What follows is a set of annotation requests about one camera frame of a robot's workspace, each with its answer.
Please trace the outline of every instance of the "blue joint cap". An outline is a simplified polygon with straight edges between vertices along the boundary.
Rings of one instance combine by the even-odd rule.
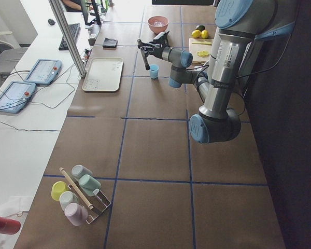
[[[169,82],[168,84],[171,86],[171,87],[174,87],[174,88],[180,88],[182,86],[181,83],[173,80],[172,78],[169,78]]]
[[[216,25],[227,29],[236,24],[249,10],[253,0],[221,0],[216,11]]]
[[[190,118],[189,131],[196,142],[200,144],[209,143],[208,130],[203,118],[200,115],[195,114]]]
[[[189,67],[192,63],[192,54],[183,50],[181,53],[181,64],[183,67]]]
[[[277,29],[273,29],[270,31],[266,31],[265,33],[256,35],[255,40],[265,41],[265,40],[273,40],[276,38],[280,38],[285,35],[289,35],[294,30],[295,22],[288,23],[282,27],[278,27]]]

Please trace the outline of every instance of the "yellow cup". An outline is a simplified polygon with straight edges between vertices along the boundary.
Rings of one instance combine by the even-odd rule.
[[[65,182],[56,182],[52,186],[51,197],[54,201],[59,201],[60,195],[66,191],[69,191],[69,188]]]

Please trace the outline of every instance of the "white desk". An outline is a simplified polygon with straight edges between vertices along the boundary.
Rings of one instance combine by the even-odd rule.
[[[57,59],[62,61],[62,70],[65,72],[73,60],[69,51],[59,51],[58,47],[62,38],[62,33],[58,24],[50,26],[47,22],[49,18],[54,19],[48,0],[38,0],[37,12],[33,0],[21,0],[27,14],[29,15],[38,36],[33,41],[16,69],[30,70],[37,59]],[[88,32],[84,29],[83,19],[80,13],[66,13],[68,24],[81,23],[81,32],[77,42],[80,54],[83,53],[88,44]],[[2,85],[4,90],[11,81],[21,81],[21,78],[14,74],[10,76]],[[41,102],[48,106],[56,106],[72,90],[66,82],[72,84],[76,89],[79,83],[79,73],[76,67],[60,77],[49,87],[37,93],[32,102]],[[19,114],[0,113],[0,121],[8,123],[19,129],[40,129],[40,130],[60,130],[65,120],[67,109],[73,99],[71,94],[62,104],[55,109],[47,108],[41,104],[29,103]],[[11,209],[15,209],[17,202],[9,202],[11,198],[32,197],[35,195],[43,172],[46,168],[53,147],[58,138],[58,132],[26,132],[17,131],[0,123],[0,215],[11,214]],[[4,236],[0,234],[0,241],[4,241],[3,248],[12,248],[18,234],[15,236]]]

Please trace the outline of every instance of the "white tray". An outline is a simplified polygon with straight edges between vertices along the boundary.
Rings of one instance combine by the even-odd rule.
[[[93,58],[82,86],[87,92],[115,92],[120,87],[122,58]]]

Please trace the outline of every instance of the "folded black cloth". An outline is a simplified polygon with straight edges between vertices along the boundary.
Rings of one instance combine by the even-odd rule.
[[[118,44],[118,40],[111,39],[111,38],[105,38],[103,47],[104,48],[116,48]]]

